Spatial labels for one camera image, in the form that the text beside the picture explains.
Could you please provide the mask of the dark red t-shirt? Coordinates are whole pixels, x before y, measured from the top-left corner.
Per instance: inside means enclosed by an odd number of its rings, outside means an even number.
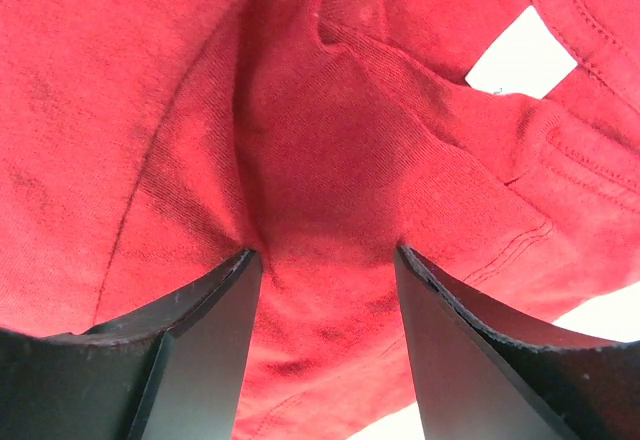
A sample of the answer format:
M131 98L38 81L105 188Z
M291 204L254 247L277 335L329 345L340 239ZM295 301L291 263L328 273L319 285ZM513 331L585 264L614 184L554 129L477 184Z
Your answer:
M639 0L1 0L1 324L250 247L238 439L410 405L406 243L554 321L639 279Z

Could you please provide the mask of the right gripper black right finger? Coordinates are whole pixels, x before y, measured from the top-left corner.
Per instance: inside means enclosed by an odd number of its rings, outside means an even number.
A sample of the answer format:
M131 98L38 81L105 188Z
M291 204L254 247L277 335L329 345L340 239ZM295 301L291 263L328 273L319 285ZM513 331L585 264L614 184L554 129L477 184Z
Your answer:
M531 317L407 246L394 265L426 438L638 438L637 342Z

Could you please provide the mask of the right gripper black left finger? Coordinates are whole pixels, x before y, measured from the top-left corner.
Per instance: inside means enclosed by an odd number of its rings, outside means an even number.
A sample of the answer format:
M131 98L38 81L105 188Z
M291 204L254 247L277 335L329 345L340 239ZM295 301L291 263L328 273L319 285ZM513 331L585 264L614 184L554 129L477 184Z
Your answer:
M3 330L2 437L230 438L261 276L245 250L81 334Z

